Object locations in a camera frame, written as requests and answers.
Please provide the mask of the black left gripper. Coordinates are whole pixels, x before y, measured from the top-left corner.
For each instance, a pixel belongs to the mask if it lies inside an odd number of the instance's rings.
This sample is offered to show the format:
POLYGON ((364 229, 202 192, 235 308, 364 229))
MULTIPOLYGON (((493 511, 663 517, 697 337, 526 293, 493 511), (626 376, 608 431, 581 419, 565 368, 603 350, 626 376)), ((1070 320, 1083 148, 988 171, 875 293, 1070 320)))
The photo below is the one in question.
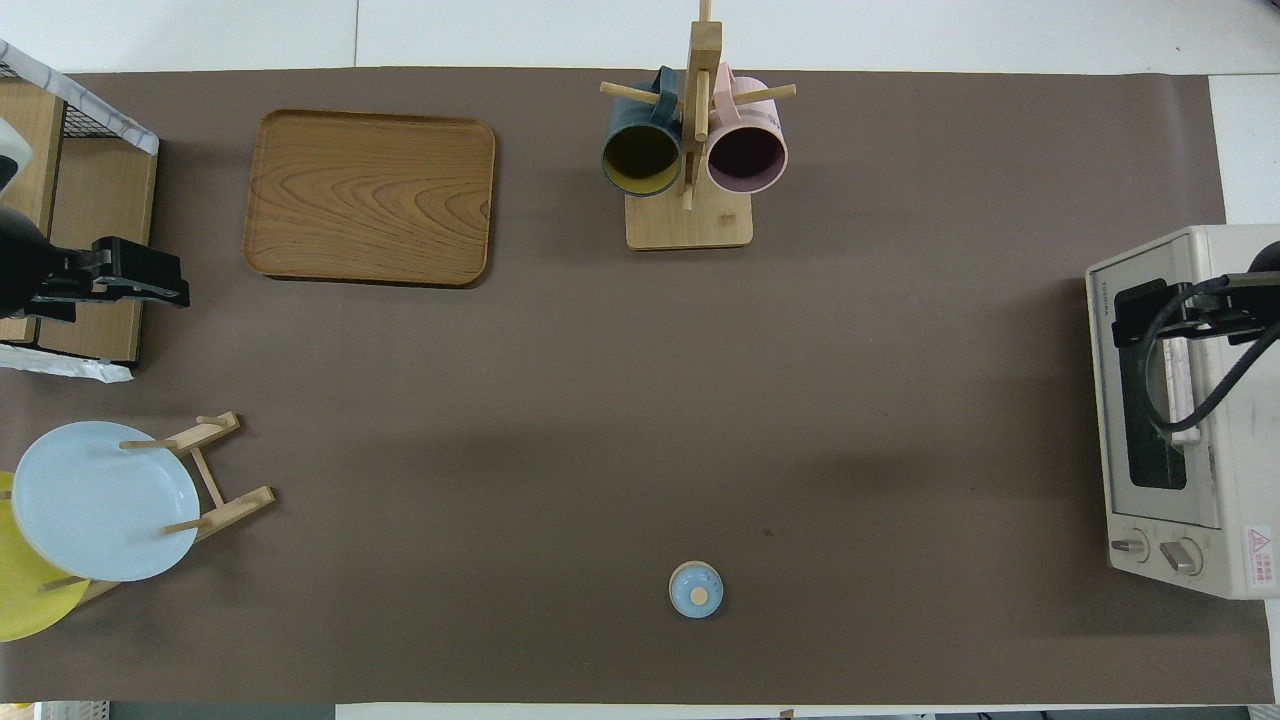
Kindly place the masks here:
POLYGON ((188 307, 189 291, 180 259, 120 237, 99 238, 93 255, 87 250, 61 249, 22 213, 1 209, 4 318, 70 323, 76 320, 78 304, 125 300, 188 307), (93 284, 93 278, 100 284, 93 284))

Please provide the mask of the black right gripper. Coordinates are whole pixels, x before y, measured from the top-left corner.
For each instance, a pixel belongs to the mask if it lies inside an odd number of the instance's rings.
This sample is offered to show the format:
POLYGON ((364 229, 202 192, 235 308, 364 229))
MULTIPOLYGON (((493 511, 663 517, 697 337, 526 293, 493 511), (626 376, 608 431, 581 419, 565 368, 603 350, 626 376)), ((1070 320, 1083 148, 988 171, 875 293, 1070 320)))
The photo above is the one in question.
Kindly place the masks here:
POLYGON ((1152 320, 1179 293, 1199 288, 1201 293, 1178 304, 1155 332, 1156 340, 1210 340, 1225 337, 1231 346, 1257 341, 1279 322, 1279 242, 1260 250, 1247 272, 1210 281, 1167 283, 1156 279, 1124 290, 1114 300, 1116 322, 1114 345, 1138 345, 1152 320), (1225 313, 1229 306, 1233 313, 1225 313))

